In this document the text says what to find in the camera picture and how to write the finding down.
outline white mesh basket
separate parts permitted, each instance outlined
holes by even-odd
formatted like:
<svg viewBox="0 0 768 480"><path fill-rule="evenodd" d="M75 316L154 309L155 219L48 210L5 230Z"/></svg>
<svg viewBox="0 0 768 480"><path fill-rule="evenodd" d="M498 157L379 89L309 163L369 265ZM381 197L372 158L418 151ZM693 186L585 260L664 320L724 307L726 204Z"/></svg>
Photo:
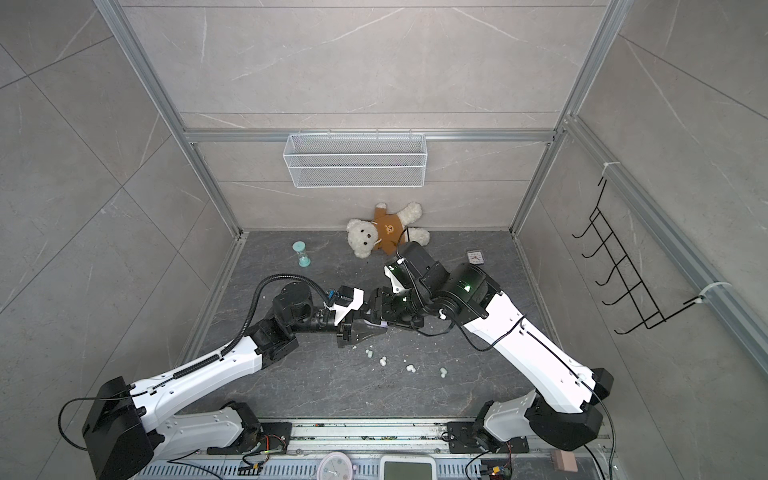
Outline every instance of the white mesh basket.
<svg viewBox="0 0 768 480"><path fill-rule="evenodd" d="M298 188L422 187L427 143L421 134L293 134L283 158Z"/></svg>

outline black hook rack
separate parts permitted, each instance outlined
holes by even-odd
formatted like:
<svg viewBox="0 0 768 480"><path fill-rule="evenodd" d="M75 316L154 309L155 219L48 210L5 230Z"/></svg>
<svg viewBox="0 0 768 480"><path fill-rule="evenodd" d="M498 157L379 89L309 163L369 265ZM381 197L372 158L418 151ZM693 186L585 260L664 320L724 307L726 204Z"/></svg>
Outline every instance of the black hook rack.
<svg viewBox="0 0 768 480"><path fill-rule="evenodd" d="M632 259L630 258L630 256L629 256L629 254L627 253L626 249L624 249L624 245L621 243L621 240L619 240L619 237L618 237L618 235L616 235L616 233L614 232L614 229L613 229L613 227L611 226L611 224L608 222L608 219L605 217L605 215L603 215L603 212L600 210L600 200L603 198L603 192L605 192L605 177L601 177L600 181L598 182L598 186L599 186L599 187L600 187L600 186L602 186L602 188L601 188L601 190L600 190L600 196L598 196L598 201L597 201L597 203L594 205L594 209L592 210L592 213L591 213L591 214L589 214L589 225L587 225L587 229L586 229L586 230L584 230L584 232L582 232L582 233L581 233L581 235L573 235L573 234L572 234L572 236L573 236L573 238L582 238L584 235L586 235L586 234L587 234L587 232L588 232L590 229L593 229L593 230L594 230L594 232L595 232L595 233L598 235L598 238L600 238L600 241L601 241L601 243L600 243L600 246L599 246L599 247L598 247L598 248L597 248L597 249L596 249L594 252L592 252L591 254L589 254L589 255L584 255L584 254L582 253L582 254L581 254L581 256L582 256L582 257L584 257L584 258L592 258L592 257L594 257L594 256L595 256L595 255L596 255L596 254L597 254L597 253L598 253L598 252L599 252L599 251L600 251L602 248L605 248L605 251L608 253L608 256L611 258L611 262L614 264L613 268L611 268L611 271L610 271L610 273L608 274L608 278L607 278L607 279L605 279L605 281L604 281L603 283L600 283L600 282L598 282L597 280L595 280L594 282L595 282L597 285L599 285L599 286L605 286L605 285L607 285L607 283L608 283L609 281L611 281L611 277L614 275L614 272L618 272L618 273L619 273L619 278L621 278L621 282L624 284L624 288L627 290L627 291L626 291L626 292L625 292L623 295L621 295L620 297L618 297L618 298L617 298L616 300L614 300L613 302L610 302L610 303L605 303L605 302L603 302L603 305L606 305L606 306L615 305L616 303L618 303L619 301L621 301L621 300L622 300L624 297L626 297L626 296L628 295L628 296L629 296L629 297L632 299L632 304L634 305L634 308L636 309L636 311L637 311L637 314L638 314L638 315L640 316L640 318L642 319L642 320L641 320L641 321L640 321L640 322L639 322L637 325L633 326L632 328L630 328L630 329L629 329L629 330L627 330L626 332L619 332L618 330L614 330L614 332L616 332L616 334L618 334L618 335L626 335L626 334L628 334L628 333L630 333L630 332L634 331L636 328L638 328L638 327L639 327L639 326L641 326L641 325L645 326L645 328L646 328L646 329L649 329L649 330L650 330L650 329L652 329L652 328L655 328L655 327L659 326L661 323L664 323L664 322L666 322L667 320L669 320L669 319L670 319L670 318L672 318L673 316L677 315L678 313L680 313L680 312L683 312L684 310L687 310L687 309L691 308L692 306L696 305L696 304L697 304L696 300L702 300L702 299L703 299L703 296L701 296L701 295L696 295L694 298L692 298L692 299L690 299L690 300L686 300L685 302L683 302L683 306L682 306L682 308L680 308L680 309L679 309L677 312L675 312L675 313L672 313L672 314L670 314L670 315L664 315L664 314L661 312L661 309L659 308L658 304L656 303L656 300L655 300L654 296L653 296L653 295L650 293L650 290L649 290L649 289L648 289L648 287L646 286L646 284L645 284L645 281L643 280L643 277L642 277L642 276L640 275L640 273L637 271L637 268L635 267L635 265L634 265L634 262L633 262L633 261L632 261ZM596 221L598 218L602 218L602 220L603 220L603 221L605 222L605 224L608 226L608 229L609 229L609 231L610 231L610 233L609 233L607 236L605 236L605 238L603 237L603 235L600 233L600 231L598 230L598 228L597 228L597 227L595 226L595 224L594 224L594 222L595 222L595 221ZM623 254L622 254L622 256L621 256L621 257L620 257L618 260L616 260L616 259L614 258L614 254L612 254L612 253L611 253L611 249L609 249L609 248L608 248L608 246L607 246L607 242L608 242L608 239L610 239L611 237L613 237L613 238L616 240L616 242L618 243L619 247L621 248L621 252L623 253ZM637 278L639 278L639 279L640 279L640 281L639 281L639 282L637 282L637 283L635 283L633 286L629 286L629 285L627 284L627 280L624 278L624 274L622 274L622 273L621 273L621 270L619 270L619 265L620 265L622 262L624 262L624 261L626 261L627 263L629 263L629 264L630 264L630 266L632 267L632 270L634 271L634 274L635 274L635 275L637 275ZM656 310L655 310L655 311L654 311L654 312L653 312L651 315L649 315L648 317L645 317L645 316L643 315L643 313L642 313L642 312L641 312L641 310L640 310L640 307L637 305L637 301L635 300L634 296L632 295L632 292L633 292L635 289L637 289L638 287L642 287L642 288L645 290L645 293L648 295L648 298L650 298L650 301L651 301L651 302L653 302L653 304L654 304L654 307L655 307L655 309L656 309ZM651 319L653 319L654 317L656 317L656 316L659 316L661 319L660 319L658 322L656 322L656 323L653 323L652 325L649 325L649 324L648 324L648 322L649 322Z"/></svg>

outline teddy bear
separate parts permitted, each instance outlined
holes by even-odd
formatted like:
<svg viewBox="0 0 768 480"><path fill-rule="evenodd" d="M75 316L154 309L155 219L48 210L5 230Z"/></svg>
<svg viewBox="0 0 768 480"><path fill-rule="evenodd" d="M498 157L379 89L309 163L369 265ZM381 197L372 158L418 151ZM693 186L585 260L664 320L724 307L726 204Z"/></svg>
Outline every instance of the teddy bear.
<svg viewBox="0 0 768 480"><path fill-rule="evenodd" d="M386 213L386 204L377 204L373 220L350 220L346 225L346 241L355 257L367 258L372 250L384 250L392 255L400 243L414 241L421 245L429 243L429 232L423 228L405 226L417 221L422 216L422 206L411 202L396 214Z"/></svg>

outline teddy bear face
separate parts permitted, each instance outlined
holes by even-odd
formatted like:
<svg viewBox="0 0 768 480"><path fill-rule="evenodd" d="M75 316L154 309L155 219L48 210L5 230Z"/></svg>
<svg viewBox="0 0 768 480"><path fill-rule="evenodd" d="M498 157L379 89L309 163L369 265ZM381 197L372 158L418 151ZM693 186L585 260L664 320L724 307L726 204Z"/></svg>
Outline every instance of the teddy bear face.
<svg viewBox="0 0 768 480"><path fill-rule="evenodd" d="M349 232L346 241L355 251L355 256L367 258L376 245L376 241L379 240L376 225L364 220L351 220L346 226L346 231Z"/></svg>

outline round clock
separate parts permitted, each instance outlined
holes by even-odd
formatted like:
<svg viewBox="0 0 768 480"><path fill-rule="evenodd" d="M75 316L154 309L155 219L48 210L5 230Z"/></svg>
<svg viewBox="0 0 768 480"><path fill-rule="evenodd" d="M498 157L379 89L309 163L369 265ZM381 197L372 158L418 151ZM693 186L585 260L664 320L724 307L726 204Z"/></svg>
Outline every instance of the round clock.
<svg viewBox="0 0 768 480"><path fill-rule="evenodd" d="M320 461L317 480L353 480L352 460L341 452L331 452Z"/></svg>

